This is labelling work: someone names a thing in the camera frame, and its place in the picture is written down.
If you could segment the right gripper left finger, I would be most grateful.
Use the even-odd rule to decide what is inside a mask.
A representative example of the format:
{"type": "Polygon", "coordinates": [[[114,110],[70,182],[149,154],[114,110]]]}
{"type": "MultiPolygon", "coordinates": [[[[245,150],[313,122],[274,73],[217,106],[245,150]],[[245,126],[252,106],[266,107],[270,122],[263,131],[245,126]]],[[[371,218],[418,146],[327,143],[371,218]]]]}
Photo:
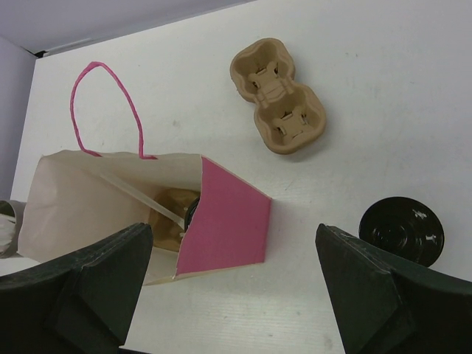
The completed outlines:
{"type": "Polygon", "coordinates": [[[149,225],[1,277],[2,353],[126,353],[150,260],[149,225]]]}

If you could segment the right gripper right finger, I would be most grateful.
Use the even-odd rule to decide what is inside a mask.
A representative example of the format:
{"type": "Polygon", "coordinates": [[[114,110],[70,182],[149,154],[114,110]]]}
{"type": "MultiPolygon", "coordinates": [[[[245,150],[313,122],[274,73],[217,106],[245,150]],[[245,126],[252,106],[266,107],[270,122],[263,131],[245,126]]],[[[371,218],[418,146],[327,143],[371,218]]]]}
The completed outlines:
{"type": "Polygon", "coordinates": [[[316,250],[346,353],[470,353],[471,283],[324,224],[316,250]]]}

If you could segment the pink and beige paper bag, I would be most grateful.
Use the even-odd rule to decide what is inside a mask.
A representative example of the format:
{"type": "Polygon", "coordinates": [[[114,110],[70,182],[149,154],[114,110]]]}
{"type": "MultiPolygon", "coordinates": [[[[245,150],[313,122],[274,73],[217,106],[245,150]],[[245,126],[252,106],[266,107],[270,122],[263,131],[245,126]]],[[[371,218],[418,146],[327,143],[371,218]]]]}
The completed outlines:
{"type": "Polygon", "coordinates": [[[145,284],[157,285],[264,262],[270,214],[268,195],[200,154],[79,147],[40,158],[18,252],[44,263],[146,223],[153,246],[145,284]]]}

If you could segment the black cup lid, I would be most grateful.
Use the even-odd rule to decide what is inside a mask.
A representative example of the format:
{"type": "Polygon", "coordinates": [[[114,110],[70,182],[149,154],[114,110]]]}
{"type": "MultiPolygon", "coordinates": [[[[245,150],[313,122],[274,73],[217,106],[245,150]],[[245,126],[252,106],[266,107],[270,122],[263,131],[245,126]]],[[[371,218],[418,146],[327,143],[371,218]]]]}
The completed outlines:
{"type": "Polygon", "coordinates": [[[198,207],[200,198],[197,197],[187,208],[187,211],[184,216],[184,231],[186,232],[191,224],[193,215],[195,214],[195,211],[198,207]]]}

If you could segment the brown cardboard cup carrier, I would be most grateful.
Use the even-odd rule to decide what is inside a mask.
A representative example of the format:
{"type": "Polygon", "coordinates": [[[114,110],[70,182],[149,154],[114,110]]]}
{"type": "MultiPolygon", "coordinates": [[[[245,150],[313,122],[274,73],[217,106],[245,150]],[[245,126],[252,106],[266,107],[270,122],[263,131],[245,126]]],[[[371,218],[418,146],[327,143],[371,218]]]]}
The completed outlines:
{"type": "Polygon", "coordinates": [[[229,72],[239,95],[255,104],[254,123],[272,152],[295,153],[324,133],[324,106],[309,86],[295,81],[294,60],[282,41],[254,42],[233,58],[229,72]]]}

